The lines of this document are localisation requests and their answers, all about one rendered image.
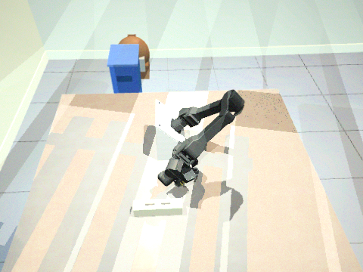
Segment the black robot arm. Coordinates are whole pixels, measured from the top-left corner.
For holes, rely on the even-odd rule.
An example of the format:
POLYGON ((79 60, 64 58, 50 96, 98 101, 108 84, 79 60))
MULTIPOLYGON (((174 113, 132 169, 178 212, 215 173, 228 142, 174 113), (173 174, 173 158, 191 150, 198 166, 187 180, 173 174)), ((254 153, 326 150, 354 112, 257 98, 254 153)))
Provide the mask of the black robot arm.
POLYGON ((190 128, 199 125, 201 119, 219 113, 219 115, 208 124, 199 134, 190 136, 187 140, 178 144, 172 150, 172 158, 169 159, 165 174, 169 178, 178 178, 181 175, 183 181, 188 183, 194 180, 199 169, 190 164, 204 151, 205 145, 216 136, 227 124, 234 121, 235 116, 241 114, 244 108, 244 100, 235 91, 229 90, 224 93, 222 99, 207 104, 203 107, 182 108, 176 119, 171 119, 170 126, 181 134, 181 130, 189 125, 190 128), (231 113, 234 112, 234 115, 231 113), (186 156, 189 156, 189 160, 186 156), (183 167, 183 165, 186 166, 183 167))

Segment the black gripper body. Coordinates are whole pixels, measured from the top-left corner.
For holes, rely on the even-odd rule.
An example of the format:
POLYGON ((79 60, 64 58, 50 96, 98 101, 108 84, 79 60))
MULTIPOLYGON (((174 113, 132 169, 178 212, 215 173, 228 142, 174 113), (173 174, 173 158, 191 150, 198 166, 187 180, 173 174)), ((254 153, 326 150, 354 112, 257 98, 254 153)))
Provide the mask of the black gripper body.
MULTIPOLYGON (((186 156, 189 160, 191 159, 188 155, 186 156)), ((192 163, 191 163, 192 164, 192 163)), ((194 161, 192 164, 192 167, 196 166, 198 164, 198 159, 194 161)), ((157 178, 166 186, 168 187, 174 180, 174 178, 169 178, 165 174, 165 170, 163 170, 161 173, 157 175, 157 178)))

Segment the black two-prong charger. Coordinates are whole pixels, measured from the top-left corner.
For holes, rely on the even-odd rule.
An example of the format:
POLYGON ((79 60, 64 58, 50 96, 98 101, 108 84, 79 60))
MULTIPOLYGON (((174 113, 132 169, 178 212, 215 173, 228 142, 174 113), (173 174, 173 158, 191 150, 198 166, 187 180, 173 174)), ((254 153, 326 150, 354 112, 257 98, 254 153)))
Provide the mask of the black two-prong charger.
POLYGON ((183 181, 181 175, 178 176, 178 179, 174 183, 177 184, 178 186, 181 186, 181 185, 183 186, 183 184, 185 184, 185 182, 183 181))

